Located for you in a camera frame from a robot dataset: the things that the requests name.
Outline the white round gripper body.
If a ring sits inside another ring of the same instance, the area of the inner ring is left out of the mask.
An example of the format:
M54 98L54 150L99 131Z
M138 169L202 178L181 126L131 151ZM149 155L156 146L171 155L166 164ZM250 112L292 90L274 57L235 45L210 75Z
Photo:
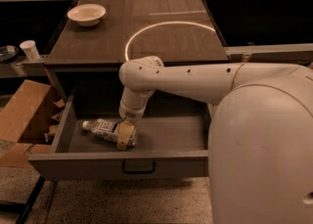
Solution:
M131 122L140 120L153 94L154 91L133 91L125 87L119 103L120 117Z

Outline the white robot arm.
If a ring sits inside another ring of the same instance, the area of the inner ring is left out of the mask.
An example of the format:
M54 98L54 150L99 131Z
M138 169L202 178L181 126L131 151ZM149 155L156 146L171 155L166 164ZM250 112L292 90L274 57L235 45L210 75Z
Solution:
M143 116L153 92L213 107L208 162L214 224L313 224L313 69L232 63L125 62L121 117Z

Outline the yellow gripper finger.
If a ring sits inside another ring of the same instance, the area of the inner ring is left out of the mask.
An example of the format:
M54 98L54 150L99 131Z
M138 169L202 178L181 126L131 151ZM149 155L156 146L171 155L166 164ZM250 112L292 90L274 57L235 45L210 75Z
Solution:
M125 150L134 132L135 126L132 122L124 120L119 124L117 147L120 150Z

